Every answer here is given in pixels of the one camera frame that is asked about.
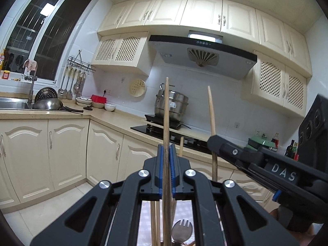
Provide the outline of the steel wok pan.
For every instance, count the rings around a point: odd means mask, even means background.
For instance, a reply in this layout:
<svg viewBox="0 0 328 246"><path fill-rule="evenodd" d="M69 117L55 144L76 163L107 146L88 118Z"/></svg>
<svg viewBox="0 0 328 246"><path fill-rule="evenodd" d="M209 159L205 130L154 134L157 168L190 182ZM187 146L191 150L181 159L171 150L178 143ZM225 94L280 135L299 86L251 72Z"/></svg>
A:
<svg viewBox="0 0 328 246"><path fill-rule="evenodd" d="M83 110L64 106L57 97L57 92L51 87L45 87L38 91L34 98L33 109L38 110L64 110L72 113L83 113Z"/></svg>

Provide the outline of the black range hood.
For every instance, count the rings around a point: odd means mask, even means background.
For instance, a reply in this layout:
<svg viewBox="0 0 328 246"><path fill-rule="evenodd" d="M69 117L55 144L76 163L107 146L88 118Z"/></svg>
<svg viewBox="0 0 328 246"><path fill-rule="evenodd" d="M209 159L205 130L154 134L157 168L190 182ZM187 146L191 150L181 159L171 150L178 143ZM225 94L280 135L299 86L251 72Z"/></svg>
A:
<svg viewBox="0 0 328 246"><path fill-rule="evenodd" d="M168 64L195 68L241 80L257 63L257 55L204 39L151 35L149 42Z"/></svg>

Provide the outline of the cream lower cabinets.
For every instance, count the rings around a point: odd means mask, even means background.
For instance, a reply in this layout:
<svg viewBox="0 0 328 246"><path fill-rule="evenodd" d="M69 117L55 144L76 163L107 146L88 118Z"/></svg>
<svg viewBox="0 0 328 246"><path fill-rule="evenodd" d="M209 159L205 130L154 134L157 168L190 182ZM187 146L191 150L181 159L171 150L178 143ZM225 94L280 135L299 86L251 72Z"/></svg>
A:
<svg viewBox="0 0 328 246"><path fill-rule="evenodd" d="M1 209L7 213L81 183L118 182L157 154L159 140L119 114L1 113Z"/></svg>

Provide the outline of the kitchen window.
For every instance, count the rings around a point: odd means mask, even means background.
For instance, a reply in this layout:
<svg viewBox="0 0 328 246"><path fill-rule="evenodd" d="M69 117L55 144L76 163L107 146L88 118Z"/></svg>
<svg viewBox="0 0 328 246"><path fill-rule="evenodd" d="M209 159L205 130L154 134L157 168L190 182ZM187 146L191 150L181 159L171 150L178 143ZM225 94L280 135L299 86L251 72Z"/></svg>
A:
<svg viewBox="0 0 328 246"><path fill-rule="evenodd" d="M55 81L66 44L92 0L31 0L1 52L1 70L30 74L23 65L37 62L36 76Z"/></svg>

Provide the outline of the cream upper cabinets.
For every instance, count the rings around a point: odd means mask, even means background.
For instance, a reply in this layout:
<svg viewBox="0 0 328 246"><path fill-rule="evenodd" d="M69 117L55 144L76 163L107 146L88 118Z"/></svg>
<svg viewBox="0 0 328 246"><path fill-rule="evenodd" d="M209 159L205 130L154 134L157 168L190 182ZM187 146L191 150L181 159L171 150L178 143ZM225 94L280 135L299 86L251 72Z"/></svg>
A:
<svg viewBox="0 0 328 246"><path fill-rule="evenodd" d="M105 71L148 76L151 35L204 39L257 55L241 79L243 99L287 116L303 117L312 75L306 39L283 21L229 0L130 0L102 21L92 64Z"/></svg>

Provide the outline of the white bowl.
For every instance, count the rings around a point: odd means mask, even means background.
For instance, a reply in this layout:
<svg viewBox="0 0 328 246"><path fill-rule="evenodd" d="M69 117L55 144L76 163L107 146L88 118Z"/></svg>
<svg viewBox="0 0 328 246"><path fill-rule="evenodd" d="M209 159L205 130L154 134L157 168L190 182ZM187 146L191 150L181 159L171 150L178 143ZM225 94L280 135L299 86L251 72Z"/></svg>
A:
<svg viewBox="0 0 328 246"><path fill-rule="evenodd" d="M106 103L106 104L104 105L104 109L105 109L106 111L113 112L113 111L116 109L116 106L113 105L113 104L108 104L108 103Z"/></svg>

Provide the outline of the hanging utensil rack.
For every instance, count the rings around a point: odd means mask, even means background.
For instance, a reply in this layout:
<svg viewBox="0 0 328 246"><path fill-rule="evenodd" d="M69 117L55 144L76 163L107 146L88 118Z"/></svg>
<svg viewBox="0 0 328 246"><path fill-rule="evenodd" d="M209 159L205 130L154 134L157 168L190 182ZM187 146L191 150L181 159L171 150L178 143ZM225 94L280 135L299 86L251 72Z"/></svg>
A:
<svg viewBox="0 0 328 246"><path fill-rule="evenodd" d="M81 53L79 49L76 56L67 59L61 87L57 91L59 98L72 100L82 97L87 76L96 71L90 63L83 61Z"/></svg>

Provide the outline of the wooden chopstick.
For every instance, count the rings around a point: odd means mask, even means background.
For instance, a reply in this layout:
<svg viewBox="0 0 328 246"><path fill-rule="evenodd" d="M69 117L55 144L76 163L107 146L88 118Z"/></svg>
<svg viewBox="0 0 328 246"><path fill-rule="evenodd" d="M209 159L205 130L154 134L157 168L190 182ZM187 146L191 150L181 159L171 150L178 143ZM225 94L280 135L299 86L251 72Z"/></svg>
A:
<svg viewBox="0 0 328 246"><path fill-rule="evenodd" d="M152 239L152 246L157 245L157 231L156 231L156 202L150 202L151 208L151 239Z"/></svg>
<svg viewBox="0 0 328 246"><path fill-rule="evenodd" d="M215 112L212 100L212 93L210 86L207 87L208 92L208 103L209 103L209 113L210 113L210 128L211 135L216 134L216 124L215 124ZM217 182L217 154L212 152L212 180Z"/></svg>
<svg viewBox="0 0 328 246"><path fill-rule="evenodd" d="M183 157L184 136L180 138L179 157Z"/></svg>
<svg viewBox="0 0 328 246"><path fill-rule="evenodd" d="M165 80L165 110L163 118L163 245L171 246L171 174L169 164L169 78Z"/></svg>

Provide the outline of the dark metal spork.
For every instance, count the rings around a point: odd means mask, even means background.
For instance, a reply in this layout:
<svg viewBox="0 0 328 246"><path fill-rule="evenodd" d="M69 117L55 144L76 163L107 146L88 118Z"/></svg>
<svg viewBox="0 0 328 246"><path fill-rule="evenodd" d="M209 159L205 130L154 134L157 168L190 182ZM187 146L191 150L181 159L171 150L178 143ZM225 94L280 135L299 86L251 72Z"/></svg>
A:
<svg viewBox="0 0 328 246"><path fill-rule="evenodd" d="M192 235L193 226L189 220L179 220L172 227L172 238L176 243L186 242Z"/></svg>

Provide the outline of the chrome faucet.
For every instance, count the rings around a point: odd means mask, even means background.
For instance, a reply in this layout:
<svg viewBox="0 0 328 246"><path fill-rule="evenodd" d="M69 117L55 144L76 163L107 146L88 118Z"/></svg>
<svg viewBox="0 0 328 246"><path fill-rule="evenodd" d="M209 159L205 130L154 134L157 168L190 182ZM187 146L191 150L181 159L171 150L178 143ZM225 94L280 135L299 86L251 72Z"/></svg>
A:
<svg viewBox="0 0 328 246"><path fill-rule="evenodd" d="M25 81L31 81L31 87L30 87L30 92L28 95L28 103L32 103L32 99L33 99L33 87L34 87L34 83L35 81L37 81L37 68L38 68L38 63L35 60L32 59L27 59L24 62L24 68L26 68L28 75L24 76L24 80Z"/></svg>

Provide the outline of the green kitchen appliance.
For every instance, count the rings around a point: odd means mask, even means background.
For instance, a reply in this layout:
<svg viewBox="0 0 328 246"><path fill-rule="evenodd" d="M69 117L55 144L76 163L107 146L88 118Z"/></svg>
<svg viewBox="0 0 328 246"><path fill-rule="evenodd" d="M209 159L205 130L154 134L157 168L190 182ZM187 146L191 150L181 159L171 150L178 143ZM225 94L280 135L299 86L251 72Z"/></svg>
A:
<svg viewBox="0 0 328 246"><path fill-rule="evenodd" d="M277 152L277 147L274 142L271 142L258 136L252 136L251 138L249 138L246 147L254 150L258 150L260 147L264 147L271 151Z"/></svg>

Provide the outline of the stainless steel stock pot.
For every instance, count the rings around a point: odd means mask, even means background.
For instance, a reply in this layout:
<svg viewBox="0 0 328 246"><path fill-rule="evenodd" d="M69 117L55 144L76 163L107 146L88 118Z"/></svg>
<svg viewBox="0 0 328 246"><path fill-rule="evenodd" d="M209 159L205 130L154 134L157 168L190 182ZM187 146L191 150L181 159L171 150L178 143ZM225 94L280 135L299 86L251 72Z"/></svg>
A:
<svg viewBox="0 0 328 246"><path fill-rule="evenodd" d="M181 122L188 106L188 96L173 90L169 90L169 115L171 119ZM164 83L159 86L155 100L155 115L164 116L165 90Z"/></svg>

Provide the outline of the red container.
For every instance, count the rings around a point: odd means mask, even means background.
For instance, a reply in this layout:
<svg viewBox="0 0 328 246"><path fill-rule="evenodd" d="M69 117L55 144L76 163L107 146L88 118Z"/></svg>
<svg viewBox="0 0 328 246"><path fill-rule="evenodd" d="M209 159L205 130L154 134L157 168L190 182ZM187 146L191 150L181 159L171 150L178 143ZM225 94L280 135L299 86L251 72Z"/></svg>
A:
<svg viewBox="0 0 328 246"><path fill-rule="evenodd" d="M94 103L101 103L101 104L107 103L107 98L103 96L91 95L91 100Z"/></svg>

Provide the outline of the round bamboo trivet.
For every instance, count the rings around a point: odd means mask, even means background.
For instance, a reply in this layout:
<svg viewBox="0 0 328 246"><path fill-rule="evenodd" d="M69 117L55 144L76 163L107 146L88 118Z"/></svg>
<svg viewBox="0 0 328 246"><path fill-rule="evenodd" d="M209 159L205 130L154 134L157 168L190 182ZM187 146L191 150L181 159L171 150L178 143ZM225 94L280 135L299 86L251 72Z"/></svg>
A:
<svg viewBox="0 0 328 246"><path fill-rule="evenodd" d="M135 78L130 81L128 91L129 94L133 97L141 97L146 92L146 83L143 79Z"/></svg>

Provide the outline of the steel sink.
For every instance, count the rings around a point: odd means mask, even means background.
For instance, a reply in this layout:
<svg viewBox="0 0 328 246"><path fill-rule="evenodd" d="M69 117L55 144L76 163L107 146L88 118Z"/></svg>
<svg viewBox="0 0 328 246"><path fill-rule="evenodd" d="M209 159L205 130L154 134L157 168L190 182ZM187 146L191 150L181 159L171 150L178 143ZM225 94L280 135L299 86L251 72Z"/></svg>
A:
<svg viewBox="0 0 328 246"><path fill-rule="evenodd" d="M31 104L28 103L28 99L22 98L0 98L0 109L31 109Z"/></svg>

